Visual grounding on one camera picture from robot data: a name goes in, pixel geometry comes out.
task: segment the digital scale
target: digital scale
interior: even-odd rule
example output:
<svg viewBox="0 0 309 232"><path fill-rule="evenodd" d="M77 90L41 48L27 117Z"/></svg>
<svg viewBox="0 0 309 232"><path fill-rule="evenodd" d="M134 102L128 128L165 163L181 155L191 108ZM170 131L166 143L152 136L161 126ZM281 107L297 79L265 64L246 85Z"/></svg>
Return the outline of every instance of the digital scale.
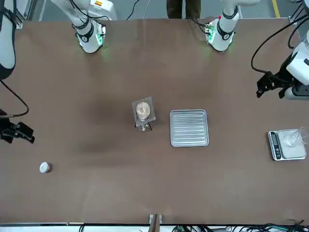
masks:
<svg viewBox="0 0 309 232"><path fill-rule="evenodd" d="M284 142L287 136L299 132L298 129L293 130L278 130L268 133L272 157L276 161L280 160L303 160L307 156L304 143L300 136L295 140L295 147L291 147Z"/></svg>

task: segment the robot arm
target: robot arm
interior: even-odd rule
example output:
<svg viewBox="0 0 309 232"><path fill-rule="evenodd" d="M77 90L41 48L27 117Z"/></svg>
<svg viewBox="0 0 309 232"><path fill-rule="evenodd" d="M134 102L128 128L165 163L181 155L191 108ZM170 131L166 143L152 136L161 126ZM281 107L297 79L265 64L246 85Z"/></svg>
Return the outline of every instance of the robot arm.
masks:
<svg viewBox="0 0 309 232"><path fill-rule="evenodd" d="M91 0L52 0L72 21L79 44L87 53L96 52L104 42L105 26L88 16ZM26 107L27 111L18 115L8 115L0 109L0 140L12 143L13 138L34 142L33 130L26 124L14 124L10 118L25 115L27 104L16 95L2 80L11 75L15 68L15 29L16 0L0 0L0 81Z"/></svg>
<svg viewBox="0 0 309 232"><path fill-rule="evenodd" d="M254 5L260 0L222 0L222 16L207 25L206 41L217 51L225 51L232 43L239 20L239 5Z"/></svg>
<svg viewBox="0 0 309 232"><path fill-rule="evenodd" d="M105 27L87 16L90 0L52 0L73 23L80 46L87 53L96 52L104 42ZM11 75L15 68L16 0L0 0L0 80Z"/></svg>
<svg viewBox="0 0 309 232"><path fill-rule="evenodd" d="M309 15L309 0L303 0L303 5ZM269 90L282 88L280 98L309 100L309 31L281 65L279 72L265 73L257 82L257 88L258 98Z"/></svg>
<svg viewBox="0 0 309 232"><path fill-rule="evenodd" d="M16 0L0 1L0 80L7 78L15 67Z"/></svg>

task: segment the white bottle cap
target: white bottle cap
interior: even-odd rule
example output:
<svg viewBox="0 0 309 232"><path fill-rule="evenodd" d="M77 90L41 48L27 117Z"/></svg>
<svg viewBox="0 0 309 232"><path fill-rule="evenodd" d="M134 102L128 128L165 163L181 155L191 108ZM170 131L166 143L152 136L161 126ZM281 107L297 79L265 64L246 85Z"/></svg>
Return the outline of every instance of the white bottle cap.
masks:
<svg viewBox="0 0 309 232"><path fill-rule="evenodd" d="M41 165L40 165L40 172L41 173L47 173L49 171L49 169L50 169L50 166L47 162L41 163Z"/></svg>

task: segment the silver tray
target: silver tray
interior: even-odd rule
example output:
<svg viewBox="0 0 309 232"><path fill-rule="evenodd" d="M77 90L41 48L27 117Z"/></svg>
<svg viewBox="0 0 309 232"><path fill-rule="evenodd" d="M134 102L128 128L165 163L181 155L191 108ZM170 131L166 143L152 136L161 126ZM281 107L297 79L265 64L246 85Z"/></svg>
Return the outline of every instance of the silver tray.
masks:
<svg viewBox="0 0 309 232"><path fill-rule="evenodd" d="M209 135L205 110L172 110L169 114L169 122L172 146L208 145Z"/></svg>

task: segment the brown table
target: brown table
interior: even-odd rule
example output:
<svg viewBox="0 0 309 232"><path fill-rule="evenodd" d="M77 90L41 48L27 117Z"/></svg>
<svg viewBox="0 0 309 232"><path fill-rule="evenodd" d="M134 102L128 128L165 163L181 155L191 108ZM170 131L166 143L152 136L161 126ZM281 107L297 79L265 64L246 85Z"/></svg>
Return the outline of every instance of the brown table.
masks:
<svg viewBox="0 0 309 232"><path fill-rule="evenodd" d="M78 46L70 23L27 23L7 84L31 107L33 145L0 144L0 222L262 224L309 221L309 163L276 162L267 132L304 126L307 101L257 99L258 45L287 19L240 20L224 54L185 20L112 22L106 46ZM278 70L291 30L256 66ZM134 129L132 101L152 96L153 131ZM1 108L22 105L3 87ZM205 109L207 147L170 145L169 113ZM53 170L41 174L47 161Z"/></svg>

